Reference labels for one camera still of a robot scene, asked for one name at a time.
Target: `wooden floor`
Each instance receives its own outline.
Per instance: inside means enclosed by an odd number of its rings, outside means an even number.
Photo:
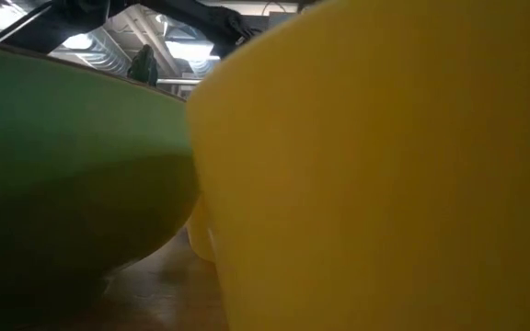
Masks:
[[[192,251],[185,231],[126,268],[92,307],[28,330],[227,330],[215,267]]]

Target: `green object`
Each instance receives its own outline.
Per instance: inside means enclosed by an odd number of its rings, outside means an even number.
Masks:
[[[149,45],[144,45],[132,59],[132,65],[128,69],[128,78],[150,86],[156,86],[158,72],[156,70],[155,53]]]
[[[99,289],[197,196],[180,99],[0,48],[0,304]]]

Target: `ceiling duct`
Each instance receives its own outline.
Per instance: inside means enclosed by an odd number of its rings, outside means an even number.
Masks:
[[[47,1],[7,0],[10,5],[21,8],[24,13],[28,13]],[[75,51],[74,56],[100,71],[119,76],[127,74],[131,60],[104,28],[98,28],[87,33],[87,37],[92,40],[90,47],[86,50]],[[71,53],[71,50],[63,50],[63,53]]]

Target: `ceiling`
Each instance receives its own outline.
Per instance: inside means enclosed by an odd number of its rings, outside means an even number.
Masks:
[[[0,0],[0,30],[46,1]],[[252,28],[264,31],[296,15],[295,13],[315,1],[286,0],[277,3],[205,0],[202,2],[208,6],[226,6],[234,9],[244,16],[245,21]],[[201,80],[219,62],[216,56],[204,53],[206,50],[209,52],[211,43],[198,30],[174,21],[170,17],[160,16],[143,6],[132,6],[108,19],[102,28],[88,33],[84,39],[74,40],[77,43],[70,44],[68,41],[53,51],[51,56],[122,76],[126,75],[136,53],[144,44],[149,44],[154,49],[157,60],[160,83],[158,87],[181,97],[189,94],[193,84],[181,84],[181,82],[166,84],[172,82],[166,79],[196,79],[189,82],[197,83],[198,79]],[[86,44],[80,47],[79,41],[85,41]],[[198,51],[202,51],[202,57],[198,57],[200,56]]]

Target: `ceiling light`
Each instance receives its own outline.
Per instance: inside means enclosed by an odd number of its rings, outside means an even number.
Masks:
[[[212,43],[182,43],[176,41],[167,41],[167,48],[174,58],[183,59],[187,61],[206,61],[211,59],[219,59],[217,56],[212,56]]]
[[[86,50],[93,45],[93,40],[87,34],[78,34],[63,42],[63,46],[71,50]]]

